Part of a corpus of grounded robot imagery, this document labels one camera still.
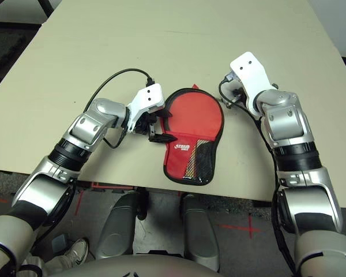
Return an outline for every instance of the table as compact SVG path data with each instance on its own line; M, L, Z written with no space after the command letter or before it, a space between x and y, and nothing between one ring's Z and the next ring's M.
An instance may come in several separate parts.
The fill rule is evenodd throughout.
M271 82L298 93L346 207L346 67L306 0L63 0L0 84L0 170L32 172L116 71L146 70L165 97L194 83L218 96L218 82L245 51ZM125 74L100 97L128 104L144 82ZM102 143L80 179L270 200L272 160L255 126L243 111L224 108L224 115L215 177L206 186L170 181L165 146L139 134L117 150Z

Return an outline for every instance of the shoe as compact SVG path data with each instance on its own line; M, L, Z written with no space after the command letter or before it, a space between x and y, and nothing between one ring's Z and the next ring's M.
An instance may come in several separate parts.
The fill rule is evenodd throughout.
M83 264L88 255L88 241L85 238L80 238L64 255L70 259L73 267Z

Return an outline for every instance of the logo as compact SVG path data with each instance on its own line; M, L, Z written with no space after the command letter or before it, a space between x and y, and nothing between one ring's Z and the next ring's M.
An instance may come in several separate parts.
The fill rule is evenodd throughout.
M190 146L185 144L176 144L174 146L174 149L178 149L178 148L180 148L182 151L188 151L190 149Z

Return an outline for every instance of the robotic arm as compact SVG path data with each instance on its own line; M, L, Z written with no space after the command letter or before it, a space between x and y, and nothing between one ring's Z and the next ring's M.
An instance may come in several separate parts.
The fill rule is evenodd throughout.
M277 192L281 225L296 234L294 271L302 276L346 276L341 209L297 94L276 90L250 52L230 67L224 82L240 82L247 110L264 118L281 186Z
M131 133L137 123L141 124L143 114L157 112L164 106L160 84L139 90L127 107L108 99L92 101L23 183L9 213L0 216L0 274L15 275L39 227L53 224L70 204L71 185L108 129L124 128L124 133Z

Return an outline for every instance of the wire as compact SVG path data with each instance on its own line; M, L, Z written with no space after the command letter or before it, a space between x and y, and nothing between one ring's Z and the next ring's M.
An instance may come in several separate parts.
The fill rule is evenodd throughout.
M152 78L150 77L150 75L148 73L146 73L145 71L141 70L141 69L138 69L138 68L127 68L127 69L123 69L121 71L118 71L116 73L114 73L112 76L110 76L108 79L106 79L102 84L101 86L98 87L98 89L93 93L93 95L91 96L90 100L88 100L88 103L86 104L86 107L84 109L83 112L86 112L88 110L88 108L90 107L91 105L91 102L95 99L96 95L101 91L101 89L103 87L105 87L105 85L107 83L109 83L111 80L113 80L116 76L118 75L121 75L123 73L126 73L126 72L130 72L130 71L135 71L135 72L140 72L142 74L144 74L148 79L151 79Z
M224 83L227 83L227 82L228 82L228 80L227 80L226 78L224 78L224 79L219 83L218 90L219 90L220 96L221 96L225 101L227 101L228 104L230 104L228 107L231 107L234 103L232 102L232 100L229 100L229 98L226 97L226 96L224 95L224 93L221 91L221 85L223 85Z
M90 108L90 105L91 105L91 103L92 103L92 101L95 99L95 97L97 96L97 94L101 91L101 89L103 88L103 87L105 87L105 85L107 84L107 83L109 83L112 79L114 79L116 76L119 76L119 75L121 75L121 74L123 74L123 73L126 73L126 72L131 72L131 71L133 71L133 72L140 72L140 73L142 73L142 74L144 74L146 77L147 77L147 83L146 83L146 86L149 86L149 85L152 85L152 84L154 84L154 81L153 81L153 79L150 77L150 75L147 73L147 72L145 72L145 71L143 71L143 70L141 70L141 69L138 69L138 68L127 68L127 69L123 69L123 70L121 70L121 71L118 71L118 72L116 72L116 73L114 73L112 76L110 76L108 79L106 79L102 84L101 84L101 86L99 86L98 87L98 89L93 93L93 95L91 96L91 98L88 100L88 103L86 104L86 107L84 108L84 113ZM118 140L118 142L116 143L116 145L112 145L106 138L103 138L103 141L110 147L110 148L112 148L112 149L116 149L120 144L121 144L121 142L122 142L122 140L125 138L125 136L126 136L126 134L127 134L127 128L124 128L123 129L123 131L122 131L122 133L121 133L121 136L119 137L119 140Z
M268 149L270 155L272 156L273 159L273 167L274 167L274 182L275 182L275 189L273 192L273 197L272 197L272 207L270 209L270 214L271 214L271 218L272 218L272 225L273 225L273 231L274 231L274 236L276 237L276 241L277 241L277 246L279 251L282 253L284 260L286 261L288 267L290 268L292 274L296 274L296 269L295 269L295 262L293 260L293 258L291 257L291 254L289 253L289 249L287 246L287 243L284 239L284 235L281 231L280 225L279 225L279 221L278 221L278 197L277 197L277 192L278 189L280 187L279 183L278 183L278 175L277 175L277 163L276 160L274 158L274 154L272 152L272 148L270 147L269 143L267 142L267 140L265 139L265 136L261 130L261 117L256 120L256 118L244 107L238 105L237 103L233 103L232 101L230 101L221 91L221 86L228 82L228 80L226 78L224 78L220 83L219 83L219 93L222 96L222 98L224 98L224 100L232 103L230 105L231 106L236 106L238 108L240 108L241 110L243 110L244 112L246 112L246 114L254 121L256 128L258 129L261 138L263 139L266 149Z

